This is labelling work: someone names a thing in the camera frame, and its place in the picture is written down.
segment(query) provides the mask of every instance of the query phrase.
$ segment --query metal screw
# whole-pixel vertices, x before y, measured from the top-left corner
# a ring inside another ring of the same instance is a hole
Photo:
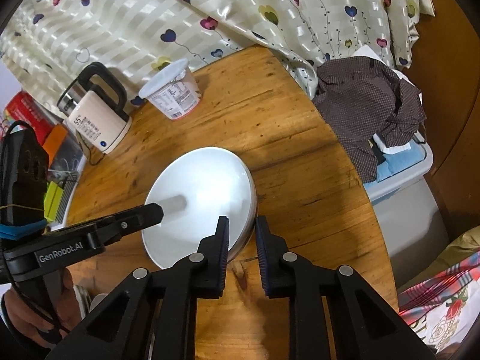
[[[189,256],[189,260],[192,263],[199,263],[200,261],[203,261],[203,257],[204,257],[203,254],[195,252]]]
[[[133,276],[135,279],[143,279],[145,276],[147,276],[148,271],[145,268],[137,268],[133,272]]]
[[[297,261],[298,256],[295,253],[293,253],[291,251],[288,251],[288,252],[283,254],[282,258],[285,261],[288,261],[289,263],[292,263],[294,261]]]
[[[353,275],[353,268],[349,265],[342,265],[338,271],[344,276],[352,276]]]

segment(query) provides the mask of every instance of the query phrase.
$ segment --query red plaid cloth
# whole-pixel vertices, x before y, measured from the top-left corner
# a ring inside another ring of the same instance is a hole
[[[480,250],[446,271],[402,292],[398,296],[400,316],[411,325],[479,278]]]

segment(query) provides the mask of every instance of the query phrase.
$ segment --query wooden panel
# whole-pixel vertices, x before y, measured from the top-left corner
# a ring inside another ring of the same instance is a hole
[[[434,174],[452,150],[479,92],[480,40],[455,0],[433,0],[422,15],[413,63],[405,73],[423,92]]]
[[[457,144],[431,178],[434,195],[441,196],[442,216],[452,240],[480,225],[479,137],[480,95]]]
[[[194,75],[204,93],[198,107],[175,122],[151,104],[139,110],[120,145],[85,168],[69,222],[143,204],[174,159],[198,147],[224,147],[251,170],[259,214],[267,215],[274,234],[316,264],[350,264],[396,309],[385,243],[355,168],[279,61],[252,47]],[[76,282],[103,292],[139,266],[156,269],[136,233],[71,271]],[[222,299],[199,302],[196,355],[286,360],[287,335],[287,301],[265,297],[251,239],[229,264]]]

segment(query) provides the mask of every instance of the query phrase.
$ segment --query red package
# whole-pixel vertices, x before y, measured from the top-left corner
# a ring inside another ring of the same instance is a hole
[[[23,120],[32,126],[38,142],[43,145],[47,136],[54,128],[54,124],[44,115],[42,109],[27,92],[20,91],[5,107],[3,111],[9,124],[16,120]]]

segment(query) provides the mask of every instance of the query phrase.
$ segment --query finger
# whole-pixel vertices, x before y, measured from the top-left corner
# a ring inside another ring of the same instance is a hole
[[[7,309],[7,314],[11,319],[13,315],[16,315],[25,322],[33,325],[34,327],[39,328],[40,330],[48,331],[53,329],[53,325],[45,321],[42,317],[35,314],[30,308],[21,300],[18,294],[9,289],[5,295],[5,307]]]
[[[63,270],[63,286],[68,290],[72,290],[74,288],[74,280],[67,268]]]
[[[24,320],[20,319],[17,315],[12,315],[10,318],[10,322],[18,330],[19,333],[23,334],[25,337],[33,340],[41,347],[47,348],[47,342],[40,336],[37,331],[37,328],[29,323],[25,322]]]
[[[63,291],[58,300],[57,315],[64,323],[70,326],[65,326],[69,330],[81,321],[80,306],[78,305],[74,290],[65,289]]]

